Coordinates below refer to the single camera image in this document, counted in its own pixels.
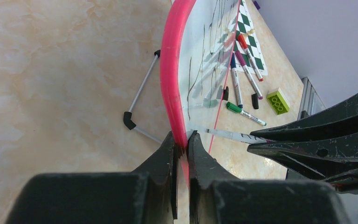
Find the green white lego block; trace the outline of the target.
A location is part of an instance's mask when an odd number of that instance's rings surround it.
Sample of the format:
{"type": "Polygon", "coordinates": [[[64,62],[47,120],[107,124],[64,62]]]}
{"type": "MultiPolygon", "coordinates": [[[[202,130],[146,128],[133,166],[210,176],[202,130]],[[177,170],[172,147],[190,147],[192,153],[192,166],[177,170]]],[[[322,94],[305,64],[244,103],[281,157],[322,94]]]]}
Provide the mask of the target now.
{"type": "Polygon", "coordinates": [[[276,115],[290,111],[290,104],[281,88],[270,91],[266,96],[266,100],[276,115]]]}

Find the black marker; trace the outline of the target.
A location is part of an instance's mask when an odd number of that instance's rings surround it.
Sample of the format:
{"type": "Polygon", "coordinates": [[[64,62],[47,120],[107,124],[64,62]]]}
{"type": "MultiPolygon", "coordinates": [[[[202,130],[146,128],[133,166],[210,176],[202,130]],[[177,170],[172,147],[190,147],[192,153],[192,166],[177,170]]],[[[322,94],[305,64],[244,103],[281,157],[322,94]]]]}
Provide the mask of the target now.
{"type": "Polygon", "coordinates": [[[256,137],[254,135],[240,133],[240,132],[231,132],[226,130],[219,130],[219,129],[209,129],[202,126],[191,126],[192,130],[197,130],[204,133],[209,133],[215,136],[219,136],[222,138],[247,143],[247,144],[262,144],[262,143],[271,143],[274,142],[274,140],[269,140],[262,137],[256,137]]]}

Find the pink framed whiteboard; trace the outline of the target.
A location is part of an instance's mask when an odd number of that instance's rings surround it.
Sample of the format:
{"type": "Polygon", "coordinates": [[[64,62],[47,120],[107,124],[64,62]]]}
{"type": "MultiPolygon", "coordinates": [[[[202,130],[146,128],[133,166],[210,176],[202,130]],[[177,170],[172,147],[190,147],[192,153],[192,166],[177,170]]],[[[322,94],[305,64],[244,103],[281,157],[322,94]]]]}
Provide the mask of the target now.
{"type": "Polygon", "coordinates": [[[174,0],[160,50],[160,88],[181,167],[189,177],[188,139],[194,130],[209,149],[230,70],[240,2],[174,0]]]}

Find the purple capped marker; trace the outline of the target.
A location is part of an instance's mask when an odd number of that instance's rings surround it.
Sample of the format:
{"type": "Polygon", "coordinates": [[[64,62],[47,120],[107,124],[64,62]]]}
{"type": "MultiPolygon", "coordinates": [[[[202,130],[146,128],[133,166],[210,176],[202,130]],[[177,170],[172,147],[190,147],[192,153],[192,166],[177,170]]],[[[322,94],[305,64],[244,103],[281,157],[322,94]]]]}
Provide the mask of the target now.
{"type": "Polygon", "coordinates": [[[263,99],[263,95],[262,95],[258,85],[256,84],[253,76],[251,75],[242,54],[240,53],[240,51],[235,51],[234,54],[235,54],[236,58],[238,59],[240,65],[242,66],[244,73],[246,74],[249,82],[251,83],[255,93],[257,94],[258,99],[263,99]]]}

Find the red capped marker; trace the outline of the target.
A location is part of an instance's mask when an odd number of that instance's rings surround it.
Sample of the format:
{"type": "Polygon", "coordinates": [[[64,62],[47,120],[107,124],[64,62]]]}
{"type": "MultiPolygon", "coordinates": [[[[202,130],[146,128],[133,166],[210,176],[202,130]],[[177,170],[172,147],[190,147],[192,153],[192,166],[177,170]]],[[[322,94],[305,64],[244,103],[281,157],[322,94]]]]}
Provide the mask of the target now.
{"type": "Polygon", "coordinates": [[[254,57],[254,54],[252,55],[248,45],[246,44],[244,35],[240,34],[237,39],[238,39],[238,41],[240,43],[240,46],[242,47],[242,49],[244,50],[245,54],[247,55],[249,63],[251,65],[251,67],[253,68],[258,80],[263,81],[263,77],[262,77],[262,74],[260,72],[260,68],[259,68],[258,63],[256,61],[256,58],[254,57]]]}

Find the blue capped marker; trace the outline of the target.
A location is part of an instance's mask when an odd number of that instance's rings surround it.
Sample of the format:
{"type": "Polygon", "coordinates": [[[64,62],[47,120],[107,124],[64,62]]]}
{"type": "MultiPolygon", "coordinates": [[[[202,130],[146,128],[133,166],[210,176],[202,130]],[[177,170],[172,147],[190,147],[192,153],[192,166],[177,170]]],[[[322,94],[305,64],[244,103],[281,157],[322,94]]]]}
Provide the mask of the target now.
{"type": "Polygon", "coordinates": [[[231,67],[232,76],[233,76],[237,105],[239,108],[242,109],[243,108],[243,100],[242,100],[242,95],[241,95],[241,90],[240,90],[240,83],[239,83],[238,73],[237,73],[237,69],[236,69],[234,53],[232,54],[232,57],[231,57],[230,67],[231,67]]]}

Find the black marker cap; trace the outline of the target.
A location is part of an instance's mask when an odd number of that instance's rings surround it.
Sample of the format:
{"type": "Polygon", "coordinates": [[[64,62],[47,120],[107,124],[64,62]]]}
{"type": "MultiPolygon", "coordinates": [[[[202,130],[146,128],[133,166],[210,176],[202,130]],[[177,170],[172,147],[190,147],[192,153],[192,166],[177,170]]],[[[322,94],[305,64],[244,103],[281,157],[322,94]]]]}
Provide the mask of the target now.
{"type": "Polygon", "coordinates": [[[253,94],[251,96],[251,99],[252,99],[252,107],[257,110],[259,109],[259,98],[258,98],[258,95],[257,93],[253,94]]]}

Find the cream chess pawn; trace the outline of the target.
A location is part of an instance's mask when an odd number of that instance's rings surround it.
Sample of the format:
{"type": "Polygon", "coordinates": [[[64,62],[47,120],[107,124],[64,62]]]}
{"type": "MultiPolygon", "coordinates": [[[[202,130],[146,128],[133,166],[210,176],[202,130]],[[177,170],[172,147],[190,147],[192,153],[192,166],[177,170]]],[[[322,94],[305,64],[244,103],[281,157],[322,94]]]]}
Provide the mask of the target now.
{"type": "Polygon", "coordinates": [[[243,35],[244,35],[244,37],[248,37],[248,36],[252,35],[254,32],[255,32],[255,28],[252,28],[247,33],[245,33],[243,35]]]}

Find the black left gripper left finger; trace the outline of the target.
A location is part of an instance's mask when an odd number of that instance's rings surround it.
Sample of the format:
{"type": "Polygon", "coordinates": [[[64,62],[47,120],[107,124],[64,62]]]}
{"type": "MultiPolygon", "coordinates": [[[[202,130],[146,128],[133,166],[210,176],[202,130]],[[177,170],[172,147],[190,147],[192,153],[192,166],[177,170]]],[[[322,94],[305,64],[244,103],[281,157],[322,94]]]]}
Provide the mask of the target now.
{"type": "Polygon", "coordinates": [[[8,224],[171,224],[177,218],[177,149],[168,133],[131,172],[44,173],[17,197],[8,224]]]}

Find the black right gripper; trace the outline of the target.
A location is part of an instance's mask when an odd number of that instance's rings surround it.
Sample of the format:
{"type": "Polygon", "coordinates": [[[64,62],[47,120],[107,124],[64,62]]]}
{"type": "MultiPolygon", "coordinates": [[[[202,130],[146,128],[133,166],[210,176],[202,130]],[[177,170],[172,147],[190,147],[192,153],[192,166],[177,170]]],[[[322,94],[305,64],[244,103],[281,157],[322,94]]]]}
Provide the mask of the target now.
{"type": "Polygon", "coordinates": [[[358,195],[358,93],[309,117],[250,134],[292,142],[250,145],[248,152],[323,180],[340,194],[358,195]]]}

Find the green white chessboard mat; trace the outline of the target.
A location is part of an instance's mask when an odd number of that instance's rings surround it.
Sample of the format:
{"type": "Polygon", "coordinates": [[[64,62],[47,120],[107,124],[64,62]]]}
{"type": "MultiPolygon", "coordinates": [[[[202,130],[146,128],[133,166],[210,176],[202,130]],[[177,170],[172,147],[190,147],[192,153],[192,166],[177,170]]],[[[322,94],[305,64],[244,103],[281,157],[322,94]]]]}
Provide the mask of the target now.
{"type": "MultiPolygon", "coordinates": [[[[243,0],[176,0],[164,29],[162,53],[167,69],[178,77],[225,76],[232,51],[240,51],[250,72],[254,72],[240,46],[238,36],[254,28],[243,0]]],[[[260,72],[267,67],[256,34],[245,37],[260,72]]]]}

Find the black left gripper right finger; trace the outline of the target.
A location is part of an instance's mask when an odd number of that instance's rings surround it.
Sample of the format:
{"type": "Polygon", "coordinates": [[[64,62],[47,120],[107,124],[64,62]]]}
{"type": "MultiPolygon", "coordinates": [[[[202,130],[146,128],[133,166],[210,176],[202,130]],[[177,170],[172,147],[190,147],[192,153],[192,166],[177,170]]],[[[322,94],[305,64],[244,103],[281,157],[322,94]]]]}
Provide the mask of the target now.
{"type": "Polygon", "coordinates": [[[203,147],[194,131],[188,140],[189,211],[192,224],[349,224],[328,184],[301,180],[243,180],[203,147]]]}

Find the green capped marker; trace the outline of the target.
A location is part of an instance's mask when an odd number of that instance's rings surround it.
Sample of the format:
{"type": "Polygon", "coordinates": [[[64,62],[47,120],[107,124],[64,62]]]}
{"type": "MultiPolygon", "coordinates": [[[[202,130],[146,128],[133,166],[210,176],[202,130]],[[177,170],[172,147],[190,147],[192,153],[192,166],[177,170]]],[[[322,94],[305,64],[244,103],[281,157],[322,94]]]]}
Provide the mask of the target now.
{"type": "Polygon", "coordinates": [[[243,110],[242,108],[238,107],[237,105],[231,103],[231,102],[227,102],[226,103],[226,108],[234,113],[240,114],[245,116],[248,119],[251,119],[252,121],[258,123],[259,125],[262,126],[266,126],[267,123],[253,115],[251,115],[250,113],[248,113],[247,111],[243,110]]]}

